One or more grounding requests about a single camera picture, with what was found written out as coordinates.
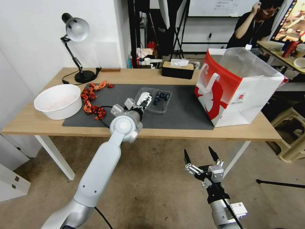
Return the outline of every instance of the glasses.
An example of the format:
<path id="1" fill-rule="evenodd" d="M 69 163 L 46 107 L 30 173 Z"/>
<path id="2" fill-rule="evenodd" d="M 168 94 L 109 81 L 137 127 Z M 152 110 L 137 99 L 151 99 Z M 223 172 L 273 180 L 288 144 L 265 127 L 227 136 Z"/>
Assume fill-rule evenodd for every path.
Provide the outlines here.
<path id="1" fill-rule="evenodd" d="M 266 14 L 266 16 L 273 16 L 273 15 L 275 15 L 279 10 L 276 10 L 276 11 L 273 12 L 273 13 L 268 13 L 267 11 L 265 11 L 265 10 L 263 10 L 263 9 L 261 9 L 261 11 L 262 11 L 264 14 Z"/>

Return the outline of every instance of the black lamp base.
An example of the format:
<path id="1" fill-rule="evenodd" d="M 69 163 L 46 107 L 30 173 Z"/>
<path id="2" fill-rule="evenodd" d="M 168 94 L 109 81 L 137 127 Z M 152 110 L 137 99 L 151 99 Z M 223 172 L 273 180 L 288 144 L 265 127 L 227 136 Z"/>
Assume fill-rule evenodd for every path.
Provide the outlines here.
<path id="1" fill-rule="evenodd" d="M 96 79 L 96 75 L 92 71 L 83 71 L 83 73 L 79 72 L 75 75 L 75 81 L 78 83 L 87 83 Z"/>

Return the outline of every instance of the table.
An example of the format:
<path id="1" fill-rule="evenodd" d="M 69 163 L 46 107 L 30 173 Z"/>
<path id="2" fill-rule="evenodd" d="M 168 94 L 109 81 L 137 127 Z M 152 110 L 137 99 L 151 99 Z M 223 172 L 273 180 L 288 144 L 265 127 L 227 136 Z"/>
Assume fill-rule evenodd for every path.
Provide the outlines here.
<path id="1" fill-rule="evenodd" d="M 279 60 L 284 66 L 289 67 L 293 70 L 298 71 L 299 73 L 305 74 L 305 68 L 296 67 L 293 62 L 295 58 L 283 58 L 282 54 L 284 53 L 282 50 L 274 50 L 279 47 L 278 42 L 274 41 L 258 41 L 258 46 L 263 49 L 263 51 L 267 52 L 270 55 L 268 60 L 268 64 L 271 65 L 274 59 Z"/>
<path id="2" fill-rule="evenodd" d="M 43 89 L 62 84 L 62 77 L 68 75 L 76 68 L 63 68 Z M 199 70 L 194 71 L 191 80 L 176 79 L 161 76 L 158 69 L 121 69 L 120 72 L 100 72 L 93 81 L 100 83 L 108 80 L 113 84 L 161 84 L 161 85 L 195 85 Z M 74 81 L 74 74 L 65 78 L 70 83 Z M 86 84 L 79 85 L 83 90 Z M 64 127 L 64 120 L 51 120 L 43 113 L 35 110 L 33 102 L 26 105 L 23 110 L 2 130 L 3 134 L 34 135 L 42 144 L 63 173 L 73 180 L 75 173 L 53 144 L 49 136 L 87 136 L 109 137 L 109 129 L 98 127 Z M 281 137 L 272 127 L 262 113 L 249 125 L 218 127 L 214 130 L 172 130 L 172 129 L 142 129 L 138 138 L 167 138 L 167 139 L 213 139 L 213 140 L 239 140 L 235 150 L 225 163 L 226 175 L 238 158 L 245 151 L 251 141 L 280 141 Z"/>

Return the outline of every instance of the brown carpet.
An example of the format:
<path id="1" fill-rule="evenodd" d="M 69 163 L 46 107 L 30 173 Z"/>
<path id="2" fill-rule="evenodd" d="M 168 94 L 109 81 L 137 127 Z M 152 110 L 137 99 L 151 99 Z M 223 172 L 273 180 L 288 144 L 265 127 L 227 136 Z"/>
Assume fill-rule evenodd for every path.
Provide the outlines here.
<path id="1" fill-rule="evenodd" d="M 31 182 L 29 194 L 0 203 L 0 228 L 40 228 L 68 203 L 105 138 L 52 137 L 76 173 L 69 181 L 42 149 L 15 172 Z M 184 170 L 183 149 L 195 165 L 212 163 L 210 145 L 226 160 L 235 142 L 137 139 L 122 144 L 121 159 L 98 203 L 116 229 L 215 228 L 207 193 Z M 256 179 L 305 184 L 304 160 L 286 164 L 264 142 L 252 142 L 224 180 L 231 202 L 243 202 L 245 228 L 304 228 L 305 190 L 258 185 Z M 81 228 L 108 228 L 94 212 Z"/>

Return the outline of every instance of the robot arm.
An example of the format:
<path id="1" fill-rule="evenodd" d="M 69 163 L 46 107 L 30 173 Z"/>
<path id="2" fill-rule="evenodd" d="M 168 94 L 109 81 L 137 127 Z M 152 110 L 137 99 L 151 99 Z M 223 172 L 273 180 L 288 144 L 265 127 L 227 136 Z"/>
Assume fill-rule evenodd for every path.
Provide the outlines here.
<path id="1" fill-rule="evenodd" d="M 110 124 L 109 141 L 97 150 L 80 180 L 74 198 L 64 208 L 53 213 L 42 229 L 62 229 L 65 226 L 76 228 L 88 220 L 121 157 L 121 143 L 132 143 L 137 138 L 143 127 L 140 120 L 151 100 L 149 93 L 143 93 L 139 105 L 133 99 L 127 99 L 127 110 L 118 104 L 113 106 L 111 113 L 116 118 Z"/>
<path id="2" fill-rule="evenodd" d="M 212 217 L 217 229 L 243 229 L 238 218 L 246 216 L 247 210 L 242 202 L 230 204 L 230 197 L 221 186 L 224 174 L 223 160 L 219 160 L 216 152 L 209 147 L 211 156 L 215 161 L 214 165 L 196 167 L 184 150 L 185 170 L 202 181 L 202 186 L 207 190 L 208 199 L 212 209 Z"/>

